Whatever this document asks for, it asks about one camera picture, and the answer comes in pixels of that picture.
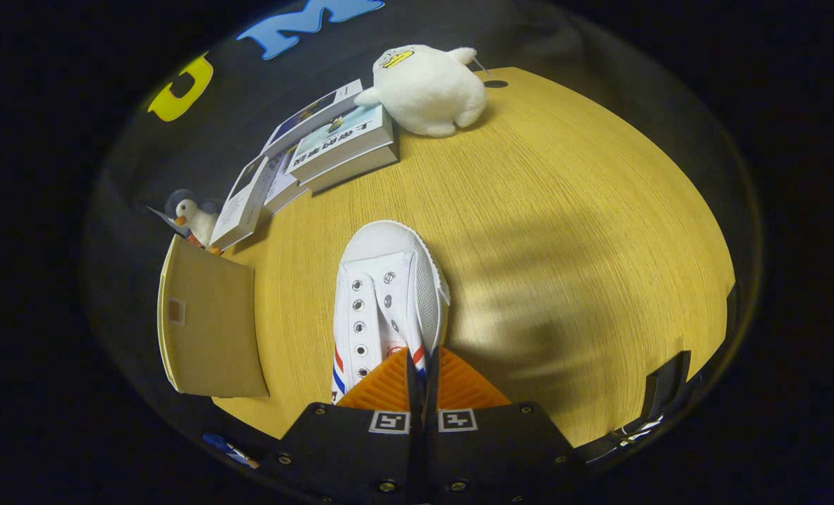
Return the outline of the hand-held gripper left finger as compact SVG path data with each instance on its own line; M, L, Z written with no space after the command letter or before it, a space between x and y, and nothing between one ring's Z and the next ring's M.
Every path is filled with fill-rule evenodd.
M360 387L391 379L403 408L366 410L310 403L260 461L270 485L308 504L408 504L419 460L419 384L401 349L369 372Z

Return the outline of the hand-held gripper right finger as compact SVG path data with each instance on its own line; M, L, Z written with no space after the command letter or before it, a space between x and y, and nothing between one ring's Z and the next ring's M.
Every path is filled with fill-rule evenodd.
M487 381L439 347L427 377L426 502L557 504L586 479L586 464L548 413L531 400L481 408L443 396L477 393Z

